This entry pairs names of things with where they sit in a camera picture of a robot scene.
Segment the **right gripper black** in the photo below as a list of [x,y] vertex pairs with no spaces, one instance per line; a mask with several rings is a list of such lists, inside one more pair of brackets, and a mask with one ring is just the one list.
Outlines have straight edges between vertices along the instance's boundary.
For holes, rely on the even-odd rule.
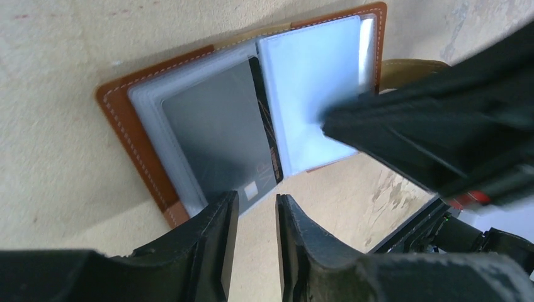
[[[443,198],[533,194],[533,24],[392,92],[329,110],[325,135]],[[433,198],[372,253],[497,253],[533,275],[533,198],[481,211]]]

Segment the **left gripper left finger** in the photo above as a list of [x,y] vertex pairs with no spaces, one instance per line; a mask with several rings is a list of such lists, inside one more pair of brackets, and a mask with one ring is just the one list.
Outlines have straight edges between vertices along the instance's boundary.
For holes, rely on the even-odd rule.
[[227,301],[239,196],[229,191],[128,256],[3,250],[2,301]]

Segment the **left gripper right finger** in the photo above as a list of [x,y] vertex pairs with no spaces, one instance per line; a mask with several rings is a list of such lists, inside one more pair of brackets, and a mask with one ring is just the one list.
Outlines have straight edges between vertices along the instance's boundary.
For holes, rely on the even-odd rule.
[[496,254],[366,254],[276,197],[283,301],[532,301],[523,269]]

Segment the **dark grey credit card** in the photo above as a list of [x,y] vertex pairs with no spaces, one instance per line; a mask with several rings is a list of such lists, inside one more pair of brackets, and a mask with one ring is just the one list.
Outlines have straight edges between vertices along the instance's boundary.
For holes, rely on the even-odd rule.
[[245,213],[282,181],[257,57],[165,99],[162,108],[208,200],[237,191]]

